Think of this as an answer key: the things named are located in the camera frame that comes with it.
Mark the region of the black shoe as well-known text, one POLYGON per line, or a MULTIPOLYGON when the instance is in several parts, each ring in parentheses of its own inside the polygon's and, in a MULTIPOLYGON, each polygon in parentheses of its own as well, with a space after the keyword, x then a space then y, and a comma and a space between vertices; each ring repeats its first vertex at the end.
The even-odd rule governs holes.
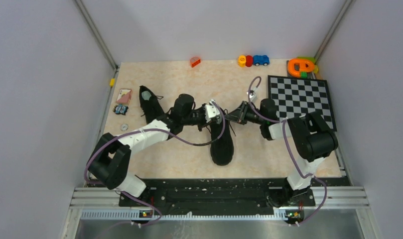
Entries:
MULTIPOLYGON (((209 133, 211 140, 217 139, 223 128, 223 121, 219 124, 212 123, 209 125, 209 133)), ((222 136, 210 145, 210 154, 212 161, 219 165, 228 165, 234 155, 234 144, 231 137, 231 126, 228 120, 225 120, 225 130, 222 136)))
POLYGON ((139 87, 140 108, 143 111, 142 117, 145 117, 145 121, 147 124, 165 114, 163 108, 159 103, 159 100, 161 99, 163 99, 163 96, 156 95, 148 87, 139 87))

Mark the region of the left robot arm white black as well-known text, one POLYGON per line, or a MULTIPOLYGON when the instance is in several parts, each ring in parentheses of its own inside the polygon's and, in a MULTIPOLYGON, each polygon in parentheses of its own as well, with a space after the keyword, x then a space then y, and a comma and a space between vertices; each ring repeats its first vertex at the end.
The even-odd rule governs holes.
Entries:
POLYGON ((86 164, 85 173, 91 173, 96 178, 88 182, 128 193, 135 204, 143 206, 148 203, 150 193, 146 184, 129 172, 131 157, 171 138, 183 141, 178 134, 186 125, 202 129, 215 123, 225 128, 225 115, 214 100, 197 109, 191 95, 181 94, 168 113, 149 124, 118 136, 103 134, 86 164))

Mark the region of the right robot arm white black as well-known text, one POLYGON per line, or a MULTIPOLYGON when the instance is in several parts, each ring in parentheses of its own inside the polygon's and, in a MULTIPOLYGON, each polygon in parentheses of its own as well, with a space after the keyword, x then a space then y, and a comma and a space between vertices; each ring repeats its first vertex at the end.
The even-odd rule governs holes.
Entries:
POLYGON ((286 204, 296 205, 310 188, 318 166, 337 149, 338 140, 319 112, 279 120, 277 110, 278 106, 272 99, 261 100, 259 109, 243 101, 238 108, 226 114, 225 118, 238 124, 258 124, 261 135, 266 140, 284 140, 295 170, 284 179, 279 195, 286 204), (290 151, 290 137, 298 158, 290 151))

